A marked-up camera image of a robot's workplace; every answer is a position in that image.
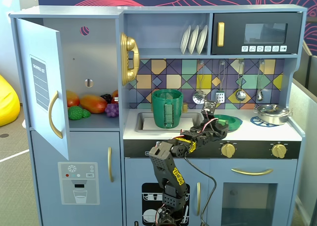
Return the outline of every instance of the floor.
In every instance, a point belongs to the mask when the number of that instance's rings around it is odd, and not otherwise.
[[[23,111],[0,127],[0,225],[39,226]],[[295,210],[292,226],[304,226]]]

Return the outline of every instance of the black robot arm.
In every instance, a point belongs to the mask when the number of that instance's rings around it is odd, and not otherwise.
[[[227,135],[228,124],[220,124],[213,116],[215,105],[216,102],[205,101],[202,109],[204,120],[200,125],[181,132],[178,137],[161,141],[150,150],[149,156],[155,176],[163,189],[163,208],[156,219],[158,226],[178,225],[186,204],[187,186],[173,158],[183,158],[209,142],[221,140]]]

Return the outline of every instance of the white countertop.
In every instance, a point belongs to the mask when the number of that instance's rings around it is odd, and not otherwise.
[[[188,112],[200,113],[201,110],[188,110]],[[123,139],[157,139],[164,140],[177,136],[175,132],[137,132],[135,126],[138,113],[150,113],[151,110],[131,109],[123,133]],[[224,140],[238,141],[301,141],[302,137],[287,122],[284,125],[275,127],[257,126],[250,122],[252,117],[257,116],[253,110],[216,110],[215,114],[226,114],[237,117],[243,121],[242,125],[234,132],[228,133]]]

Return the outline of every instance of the microwave handle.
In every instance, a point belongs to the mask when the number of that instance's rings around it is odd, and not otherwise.
[[[219,22],[217,46],[223,47],[223,41],[224,41],[224,22]]]

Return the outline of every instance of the silver pot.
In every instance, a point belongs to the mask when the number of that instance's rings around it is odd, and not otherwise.
[[[293,115],[293,112],[278,105],[259,106],[254,109],[254,112],[258,114],[259,119],[275,125],[285,124],[288,117]]]

